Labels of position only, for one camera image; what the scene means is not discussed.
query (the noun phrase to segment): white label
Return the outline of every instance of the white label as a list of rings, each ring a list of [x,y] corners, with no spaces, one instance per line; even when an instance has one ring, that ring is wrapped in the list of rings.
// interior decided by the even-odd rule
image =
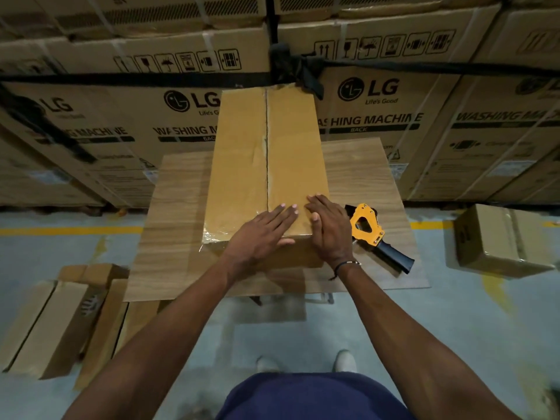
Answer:
[[[53,169],[52,171],[28,171],[27,175],[48,186],[68,184],[72,181],[72,177],[60,169]]]
[[[393,179],[399,181],[402,173],[407,169],[408,163],[389,163],[389,168],[391,169],[391,174],[393,174]]]
[[[488,177],[516,177],[536,161],[504,161],[488,173]]]
[[[153,184],[157,183],[158,178],[158,171],[144,171],[144,175],[147,179],[149,179]]]

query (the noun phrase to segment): hand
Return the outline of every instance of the hand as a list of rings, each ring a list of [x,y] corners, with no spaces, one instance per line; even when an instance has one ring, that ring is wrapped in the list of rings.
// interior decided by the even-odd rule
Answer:
[[[297,219],[297,205],[284,211],[282,203],[274,211],[258,214],[237,230],[227,244],[222,258],[238,269],[246,269],[252,264],[263,260],[279,246],[293,245],[294,239],[283,239],[282,236]]]
[[[311,238],[319,257],[335,268],[344,261],[355,261],[352,254],[352,226],[343,207],[325,196],[307,196],[305,207],[312,212]]]

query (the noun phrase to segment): white shoe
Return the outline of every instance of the white shoe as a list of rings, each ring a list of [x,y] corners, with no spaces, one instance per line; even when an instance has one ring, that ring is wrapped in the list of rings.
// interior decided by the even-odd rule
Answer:
[[[358,373],[358,366],[356,366],[356,360],[349,350],[343,349],[337,355],[337,359],[334,361],[334,371],[339,373],[341,371],[347,371],[350,373]]]
[[[256,360],[256,372],[257,373],[281,373],[282,369],[278,366],[275,360],[271,360],[266,357],[259,357]]]

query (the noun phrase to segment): bracelet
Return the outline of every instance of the bracelet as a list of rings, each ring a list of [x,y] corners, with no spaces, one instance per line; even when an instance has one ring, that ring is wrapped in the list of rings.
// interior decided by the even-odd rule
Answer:
[[[342,267],[342,265],[346,265],[346,264],[356,264],[356,265],[362,265],[360,262],[358,261],[344,261],[341,262],[340,264],[338,264],[336,267],[334,267],[334,277],[329,278],[329,280],[334,280],[336,277],[338,277],[338,269],[340,267]]]

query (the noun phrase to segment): black handle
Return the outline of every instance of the black handle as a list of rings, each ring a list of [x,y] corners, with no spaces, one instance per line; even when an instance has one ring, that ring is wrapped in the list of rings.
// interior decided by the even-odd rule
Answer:
[[[394,262],[400,270],[404,271],[405,274],[410,273],[412,265],[414,265],[414,259],[397,251],[397,249],[392,247],[390,244],[385,243],[383,240],[381,240],[376,247],[383,255]]]

